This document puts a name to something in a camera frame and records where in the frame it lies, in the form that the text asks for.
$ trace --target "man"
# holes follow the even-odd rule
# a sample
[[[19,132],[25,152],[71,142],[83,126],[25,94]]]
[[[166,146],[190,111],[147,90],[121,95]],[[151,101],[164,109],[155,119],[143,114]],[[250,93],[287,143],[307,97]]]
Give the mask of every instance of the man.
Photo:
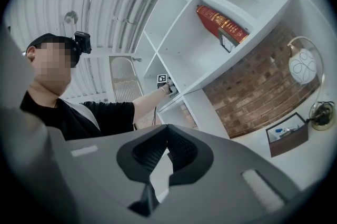
[[[26,56],[36,75],[21,109],[39,117],[46,126],[60,129],[65,140],[133,131],[133,123],[151,112],[169,93],[166,84],[129,103],[67,103],[59,97],[70,84],[71,68],[80,59],[74,40],[45,34],[28,46]]]

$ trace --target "brown box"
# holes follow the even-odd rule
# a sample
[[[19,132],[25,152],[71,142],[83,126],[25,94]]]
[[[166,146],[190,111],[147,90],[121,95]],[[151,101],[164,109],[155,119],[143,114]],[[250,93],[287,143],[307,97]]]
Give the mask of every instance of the brown box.
[[[290,134],[279,138],[278,140],[271,141],[270,134],[268,131],[271,129],[275,129],[278,125],[283,124],[286,121],[289,121],[292,117],[297,116],[303,125],[301,125],[297,130],[292,131]],[[275,157],[279,154],[286,153],[291,149],[296,148],[297,146],[301,145],[302,143],[306,142],[309,138],[308,135],[308,124],[303,120],[303,118],[298,114],[294,113],[281,121],[278,124],[273,125],[272,127],[266,129],[266,135],[268,138],[269,148],[270,148],[270,155],[271,157]]]

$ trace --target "white ceiling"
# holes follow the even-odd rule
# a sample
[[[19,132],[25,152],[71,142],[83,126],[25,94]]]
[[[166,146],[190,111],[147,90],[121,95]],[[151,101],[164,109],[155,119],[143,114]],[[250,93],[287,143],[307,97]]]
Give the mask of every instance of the white ceiling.
[[[72,82],[62,96],[75,102],[108,101],[108,56],[132,53],[156,0],[11,0],[4,14],[6,26],[22,51],[37,37],[52,33],[72,37],[91,35],[92,53],[83,54]],[[78,20],[65,22],[74,11]]]

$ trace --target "small box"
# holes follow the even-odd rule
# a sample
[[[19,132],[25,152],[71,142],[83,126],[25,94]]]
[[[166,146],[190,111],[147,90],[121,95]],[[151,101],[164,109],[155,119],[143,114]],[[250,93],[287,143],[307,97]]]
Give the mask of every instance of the small box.
[[[289,133],[277,132],[286,128],[293,128],[294,126],[296,129]],[[267,133],[271,157],[286,153],[306,142],[309,138],[308,124],[296,112],[265,131]]]
[[[230,53],[236,46],[239,45],[235,39],[233,39],[230,34],[228,34],[224,29],[219,27],[217,29],[219,33],[220,45],[225,48],[225,50]]]

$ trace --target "table lamp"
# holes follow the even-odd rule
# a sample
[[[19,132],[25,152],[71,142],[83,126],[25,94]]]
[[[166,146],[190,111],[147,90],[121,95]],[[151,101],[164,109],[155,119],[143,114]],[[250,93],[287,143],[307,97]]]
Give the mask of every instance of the table lamp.
[[[316,60],[313,54],[305,48],[298,49],[292,45],[294,41],[301,38],[309,41],[316,49],[322,62],[322,73],[323,73],[322,83],[319,88],[316,100],[310,109],[308,120],[311,121],[313,128],[317,130],[326,130],[330,128],[335,121],[334,103],[318,101],[319,95],[321,93],[321,88],[325,80],[324,62],[322,55],[315,46],[315,44],[307,37],[304,36],[295,37],[287,45],[291,49],[291,57],[289,58],[290,74],[298,83],[307,84],[310,83],[315,78],[317,73]]]

